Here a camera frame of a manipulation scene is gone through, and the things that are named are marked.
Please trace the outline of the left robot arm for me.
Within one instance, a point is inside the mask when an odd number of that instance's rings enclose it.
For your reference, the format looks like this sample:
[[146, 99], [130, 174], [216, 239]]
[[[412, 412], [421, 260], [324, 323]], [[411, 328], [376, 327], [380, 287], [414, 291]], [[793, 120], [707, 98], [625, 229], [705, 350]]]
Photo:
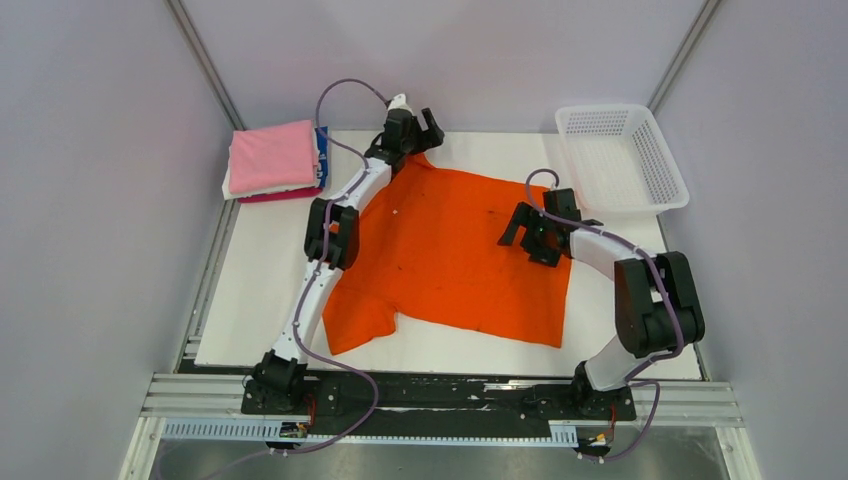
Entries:
[[330, 294], [358, 257], [361, 210], [391, 183], [409, 156], [441, 146], [444, 137], [431, 109], [415, 114], [408, 107], [390, 107], [383, 131], [363, 154], [355, 176], [333, 197], [312, 202], [299, 296], [282, 333], [245, 384], [243, 413], [289, 414], [304, 405], [308, 362], [319, 358], [309, 344]]

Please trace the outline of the orange t shirt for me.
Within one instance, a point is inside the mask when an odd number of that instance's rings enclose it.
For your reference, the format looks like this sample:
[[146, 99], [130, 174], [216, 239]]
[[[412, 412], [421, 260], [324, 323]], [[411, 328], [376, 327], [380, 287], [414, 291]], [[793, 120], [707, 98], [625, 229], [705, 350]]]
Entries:
[[398, 315], [559, 347], [570, 262], [544, 266], [499, 244], [516, 206], [541, 195], [410, 157], [361, 214], [357, 259], [322, 315], [330, 351], [393, 334]]

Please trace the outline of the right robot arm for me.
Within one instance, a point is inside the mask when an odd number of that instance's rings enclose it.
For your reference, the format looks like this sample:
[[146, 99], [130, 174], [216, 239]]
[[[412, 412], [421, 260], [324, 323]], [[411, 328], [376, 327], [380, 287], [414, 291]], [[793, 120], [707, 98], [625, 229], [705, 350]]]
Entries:
[[612, 339], [578, 364], [568, 385], [538, 388], [527, 400], [544, 419], [634, 419], [629, 382], [706, 333], [687, 257], [677, 251], [650, 253], [601, 222], [583, 218], [571, 189], [544, 192], [541, 206], [518, 203], [498, 243], [515, 241], [534, 263], [554, 267], [563, 258], [576, 260], [614, 286]]

